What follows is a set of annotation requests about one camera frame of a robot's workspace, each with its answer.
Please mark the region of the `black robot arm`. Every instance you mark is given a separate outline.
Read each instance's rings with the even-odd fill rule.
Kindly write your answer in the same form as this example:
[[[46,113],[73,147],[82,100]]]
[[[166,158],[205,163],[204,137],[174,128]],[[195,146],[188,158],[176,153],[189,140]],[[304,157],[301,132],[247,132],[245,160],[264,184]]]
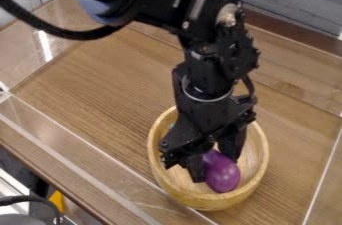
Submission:
[[[212,148],[236,160],[247,126],[255,121],[256,96],[248,73],[259,50],[244,27],[239,0],[78,0],[98,23],[118,27],[133,21],[176,35],[184,60],[172,69],[177,119],[158,143],[165,168],[204,180],[203,155]]]

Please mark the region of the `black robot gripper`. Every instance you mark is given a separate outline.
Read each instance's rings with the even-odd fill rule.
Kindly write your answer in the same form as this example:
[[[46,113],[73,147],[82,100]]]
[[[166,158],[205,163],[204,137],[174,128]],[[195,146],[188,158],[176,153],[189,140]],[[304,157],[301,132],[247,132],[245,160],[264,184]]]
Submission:
[[[205,96],[195,87],[181,67],[172,70],[172,86],[177,111],[173,127],[158,143],[165,169],[185,168],[193,183],[204,181],[203,155],[217,144],[220,153],[237,162],[243,150],[247,127],[256,119],[253,92],[233,96]]]

